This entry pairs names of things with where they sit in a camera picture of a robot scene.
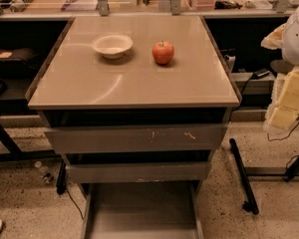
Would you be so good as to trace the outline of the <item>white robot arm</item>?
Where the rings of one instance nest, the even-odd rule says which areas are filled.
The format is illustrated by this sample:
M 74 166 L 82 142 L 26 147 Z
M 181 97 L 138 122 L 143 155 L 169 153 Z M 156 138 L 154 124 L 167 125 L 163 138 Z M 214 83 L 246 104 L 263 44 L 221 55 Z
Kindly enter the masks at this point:
M 280 49 L 283 60 L 293 66 L 286 76 L 278 74 L 264 124 L 267 132 L 289 130 L 299 117 L 299 6 L 286 23 L 261 41 L 261 46 Z

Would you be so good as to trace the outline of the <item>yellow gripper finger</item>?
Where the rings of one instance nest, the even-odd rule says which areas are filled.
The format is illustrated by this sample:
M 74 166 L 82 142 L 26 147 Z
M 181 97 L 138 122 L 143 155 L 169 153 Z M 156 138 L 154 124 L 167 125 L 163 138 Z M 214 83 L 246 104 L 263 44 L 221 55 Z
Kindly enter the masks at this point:
M 264 130 L 278 132 L 290 130 L 299 119 L 299 113 L 270 105 L 265 114 Z
M 285 77 L 277 106 L 299 112 L 299 67 L 294 67 Z

